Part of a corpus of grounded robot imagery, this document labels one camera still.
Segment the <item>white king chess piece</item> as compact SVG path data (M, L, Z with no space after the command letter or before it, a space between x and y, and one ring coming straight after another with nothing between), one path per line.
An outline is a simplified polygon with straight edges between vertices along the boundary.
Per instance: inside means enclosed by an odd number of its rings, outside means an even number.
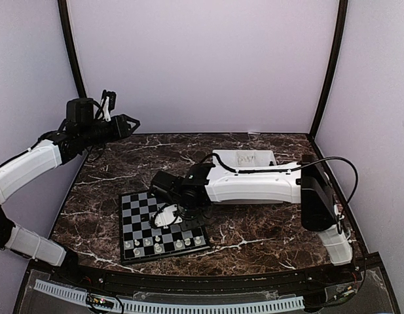
M176 243L175 243L175 246L176 246L178 249L180 249L180 248L183 247L183 242L178 239L178 240L176 241Z

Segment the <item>black grey chessboard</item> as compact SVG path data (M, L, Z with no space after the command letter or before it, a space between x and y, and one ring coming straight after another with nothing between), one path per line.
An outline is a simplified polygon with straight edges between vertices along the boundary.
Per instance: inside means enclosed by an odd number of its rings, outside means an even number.
M123 265L191 254L210 248L208 234L203 226L189 231L182 231L179 224L167 228L152 228L150 219L163 206L164 202L152 197L146 191L119 196L120 261ZM162 253L155 252L156 236L161 238ZM194 239L198 237L202 242L196 245ZM134 246L135 239L140 242L139 247ZM144 246L144 239L150 239L151 245ZM175 246L178 239L183 242L180 249ZM185 239L191 240L190 246L185 245ZM130 248L124 246L126 241L131 244ZM139 249L139 256L134 255L135 248Z

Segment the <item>white plastic compartment tray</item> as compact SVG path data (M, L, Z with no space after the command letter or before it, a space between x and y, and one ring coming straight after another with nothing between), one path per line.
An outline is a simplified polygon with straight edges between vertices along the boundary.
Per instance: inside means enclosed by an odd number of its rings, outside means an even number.
M213 150L221 161L231 168L276 166L271 150Z

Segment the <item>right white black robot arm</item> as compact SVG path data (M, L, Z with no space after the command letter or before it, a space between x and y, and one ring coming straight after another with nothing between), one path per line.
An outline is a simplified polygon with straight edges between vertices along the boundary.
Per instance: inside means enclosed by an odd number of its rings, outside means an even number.
M149 192L165 203L150 219L154 228L189 222L203 224L202 210L213 204L292 203L301 206L301 225L315 232L331 265L326 278L339 284L352 272L353 246L337 207L324 159L304 154L298 162L277 165L270 150L215 150L185 176L158 171Z

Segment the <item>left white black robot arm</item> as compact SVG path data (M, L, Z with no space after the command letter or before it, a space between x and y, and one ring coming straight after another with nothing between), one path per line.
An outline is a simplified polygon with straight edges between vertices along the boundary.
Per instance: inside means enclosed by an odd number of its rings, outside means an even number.
M0 165L0 251L9 249L59 267L58 273L70 285L84 280L77 254L11 221L2 205L37 177L65 165L89 148L131 136L140 122L126 114L111 114L116 96L104 90L100 101L87 97L68 101L65 119L57 130L42 134L34 145Z

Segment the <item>pile of white chess pieces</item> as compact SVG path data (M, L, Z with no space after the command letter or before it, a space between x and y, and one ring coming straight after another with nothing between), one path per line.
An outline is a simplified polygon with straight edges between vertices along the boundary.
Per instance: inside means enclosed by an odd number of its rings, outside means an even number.
M256 157L254 155L243 155L237 157L238 167L256 166Z

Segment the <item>left black frame post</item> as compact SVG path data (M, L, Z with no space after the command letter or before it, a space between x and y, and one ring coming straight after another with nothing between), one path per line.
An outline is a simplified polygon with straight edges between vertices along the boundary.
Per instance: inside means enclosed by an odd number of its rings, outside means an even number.
M65 49L71 69L71 74L75 83L75 88L79 97L87 97L86 88L81 73L77 51L73 38L73 31L69 16L68 2L66 0L57 0L60 23L64 37Z

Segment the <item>black frame post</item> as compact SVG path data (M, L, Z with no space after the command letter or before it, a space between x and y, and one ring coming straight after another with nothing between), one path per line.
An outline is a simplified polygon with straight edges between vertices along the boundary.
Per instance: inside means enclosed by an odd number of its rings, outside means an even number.
M65 49L71 69L71 74L75 83L75 88L79 97L87 97L86 88L81 73L77 51L73 38L73 31L69 16L68 2L66 0L57 0L60 23L64 37Z
M312 139L317 137L322 118L325 112L325 108L327 105L327 101L329 99L329 94L331 91L333 79L335 76L337 63L340 54L340 48L342 45L342 38L344 34L344 27L346 23L347 17L347 10L348 10L348 0L340 0L338 11L337 11L337 19L335 23L335 31L333 35L331 51L329 55L329 61L327 64L327 70L325 72L325 77L323 80L323 86L320 93L320 98L318 100L316 112L314 115L314 119L312 121L312 125L309 131L309 136Z

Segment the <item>black front rail base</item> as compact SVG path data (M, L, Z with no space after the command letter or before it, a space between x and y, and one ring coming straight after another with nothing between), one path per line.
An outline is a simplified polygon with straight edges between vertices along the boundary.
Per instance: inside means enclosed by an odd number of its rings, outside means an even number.
M355 266L322 265L259 275L178 277L103 270L83 266L75 281L41 262L31 262L14 306L15 313L96 313L33 289L40 279L108 296L139 292L191 296L241 296L255 301L302 296L304 309L286 313L399 313L388 274L377 253Z

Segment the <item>right black frame post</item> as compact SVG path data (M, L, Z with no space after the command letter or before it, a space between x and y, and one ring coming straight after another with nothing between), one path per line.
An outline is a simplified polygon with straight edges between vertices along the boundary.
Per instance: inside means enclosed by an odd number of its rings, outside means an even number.
M338 11L337 11L337 19L335 23L335 31L333 35L331 51L329 55L329 61L327 64L327 70L325 72L325 77L323 80L323 86L320 93L320 98L318 100L316 112L314 115L314 119L312 121L312 125L309 131L309 136L312 139L317 137L322 118L325 112L325 108L327 105L327 101L329 99L329 94L331 91L333 79L335 76L337 63L340 54L340 48L342 45L342 38L344 34L344 27L346 23L347 17L347 10L348 10L348 0L340 0Z

